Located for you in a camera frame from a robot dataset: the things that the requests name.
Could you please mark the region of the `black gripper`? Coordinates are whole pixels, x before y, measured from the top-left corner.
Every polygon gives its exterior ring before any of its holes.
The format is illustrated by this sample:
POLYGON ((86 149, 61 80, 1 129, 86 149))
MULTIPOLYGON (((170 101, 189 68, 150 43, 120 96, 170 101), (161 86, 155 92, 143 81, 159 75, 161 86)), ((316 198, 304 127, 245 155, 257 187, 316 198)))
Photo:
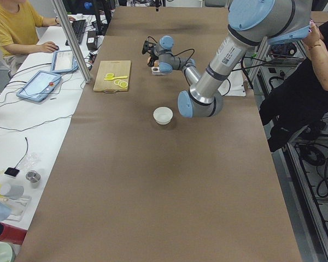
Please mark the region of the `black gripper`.
POLYGON ((154 66, 158 66, 159 65, 159 57, 158 57, 156 47, 151 48, 150 57, 152 57, 155 60, 154 66))

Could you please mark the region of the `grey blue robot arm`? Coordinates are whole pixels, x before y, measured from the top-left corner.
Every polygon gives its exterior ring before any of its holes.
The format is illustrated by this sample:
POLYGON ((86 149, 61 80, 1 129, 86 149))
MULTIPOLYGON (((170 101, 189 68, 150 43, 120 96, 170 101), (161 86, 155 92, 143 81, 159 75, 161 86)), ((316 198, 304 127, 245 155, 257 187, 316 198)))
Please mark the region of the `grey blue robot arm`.
POLYGON ((159 62, 160 73, 184 73, 190 88, 178 95, 182 116, 211 117, 223 106, 219 87, 247 50, 258 46, 263 38, 271 45, 304 39, 309 33, 311 8, 312 1, 233 1, 228 14, 228 35, 203 74, 198 72, 193 59, 172 54, 174 40, 168 35, 157 43, 146 40, 142 53, 150 55, 150 65, 159 62))

